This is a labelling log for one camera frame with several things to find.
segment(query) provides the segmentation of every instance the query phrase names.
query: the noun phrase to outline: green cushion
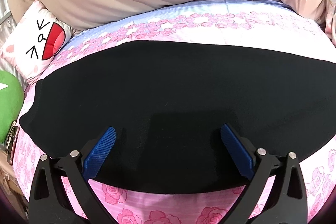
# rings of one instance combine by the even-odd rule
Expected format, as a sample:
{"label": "green cushion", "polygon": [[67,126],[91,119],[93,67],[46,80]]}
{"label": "green cushion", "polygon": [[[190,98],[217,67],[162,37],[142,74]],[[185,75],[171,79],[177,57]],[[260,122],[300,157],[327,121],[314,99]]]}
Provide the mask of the green cushion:
{"label": "green cushion", "polygon": [[18,79],[0,70],[0,143],[5,141],[11,123],[17,119],[23,100],[24,92]]}

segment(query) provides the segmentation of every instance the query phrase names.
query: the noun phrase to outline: black mat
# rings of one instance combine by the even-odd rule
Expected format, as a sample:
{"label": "black mat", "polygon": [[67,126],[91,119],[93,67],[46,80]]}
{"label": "black mat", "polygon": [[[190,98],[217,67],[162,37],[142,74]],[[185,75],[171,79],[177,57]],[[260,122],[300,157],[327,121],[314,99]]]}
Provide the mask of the black mat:
{"label": "black mat", "polygon": [[199,193],[242,185],[219,135],[300,160],[336,133],[336,65],[256,48],[136,41],[36,84],[20,125],[51,157],[106,126],[117,141],[96,178],[129,190]]}

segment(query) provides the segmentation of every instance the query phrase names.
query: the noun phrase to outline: blue gripper pad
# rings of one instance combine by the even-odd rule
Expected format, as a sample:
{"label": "blue gripper pad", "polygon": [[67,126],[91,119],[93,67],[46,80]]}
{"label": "blue gripper pad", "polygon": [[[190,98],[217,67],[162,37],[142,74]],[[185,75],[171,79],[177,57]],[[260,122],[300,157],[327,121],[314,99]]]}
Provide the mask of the blue gripper pad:
{"label": "blue gripper pad", "polygon": [[110,153],[115,141],[116,131],[109,127],[83,162],[82,175],[85,180],[95,178]]}
{"label": "blue gripper pad", "polygon": [[253,159],[227,124],[220,129],[220,137],[239,173],[251,180],[254,176]]}

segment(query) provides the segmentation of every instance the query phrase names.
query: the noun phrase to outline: pink floral bedsheet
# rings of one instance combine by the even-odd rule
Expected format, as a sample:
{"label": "pink floral bedsheet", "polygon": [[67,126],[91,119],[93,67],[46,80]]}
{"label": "pink floral bedsheet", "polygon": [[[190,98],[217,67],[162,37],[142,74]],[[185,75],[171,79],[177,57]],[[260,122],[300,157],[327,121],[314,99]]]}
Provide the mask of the pink floral bedsheet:
{"label": "pink floral bedsheet", "polygon": [[[228,5],[223,0],[195,1],[188,5],[177,5],[174,9],[164,8],[146,13],[142,18],[135,16],[119,23],[110,23],[96,28],[95,32],[83,32],[55,57],[41,78],[88,54],[139,39],[266,48],[336,63],[336,48],[319,26],[290,10],[248,1]],[[20,116],[31,107],[34,93],[33,85],[27,93]],[[27,198],[42,154],[31,138],[20,129],[13,167]],[[300,164],[308,197],[308,220],[319,211],[335,187],[335,155],[336,136]],[[251,216],[259,214],[263,209],[273,179],[268,179]],[[75,212],[85,217],[68,179],[62,180]],[[213,193],[163,195],[128,191],[93,180],[89,183],[120,224],[216,224],[244,188]]]}

